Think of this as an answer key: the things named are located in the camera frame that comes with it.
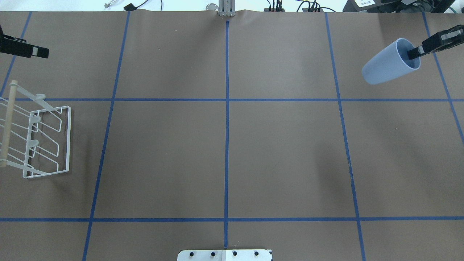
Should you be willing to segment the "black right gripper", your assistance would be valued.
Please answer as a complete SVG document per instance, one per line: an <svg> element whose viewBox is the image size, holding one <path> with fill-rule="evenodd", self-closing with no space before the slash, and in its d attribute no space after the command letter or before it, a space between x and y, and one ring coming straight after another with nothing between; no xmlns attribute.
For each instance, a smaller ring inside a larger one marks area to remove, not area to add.
<svg viewBox="0 0 464 261"><path fill-rule="evenodd" d="M435 53L450 49L464 42L464 26L456 25L444 31L431 35L422 42L422 46L407 51L408 58L412 61L424 54Z"/></svg>

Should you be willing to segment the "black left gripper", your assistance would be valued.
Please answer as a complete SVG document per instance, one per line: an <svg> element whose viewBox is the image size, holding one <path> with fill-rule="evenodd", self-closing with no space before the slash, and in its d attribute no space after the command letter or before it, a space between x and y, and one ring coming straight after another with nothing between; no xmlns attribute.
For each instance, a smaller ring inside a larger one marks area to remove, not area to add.
<svg viewBox="0 0 464 261"><path fill-rule="evenodd" d="M39 46L32 46L24 39L11 37L3 32L0 26L0 53L16 55L30 58L31 56L48 58L49 49Z"/></svg>

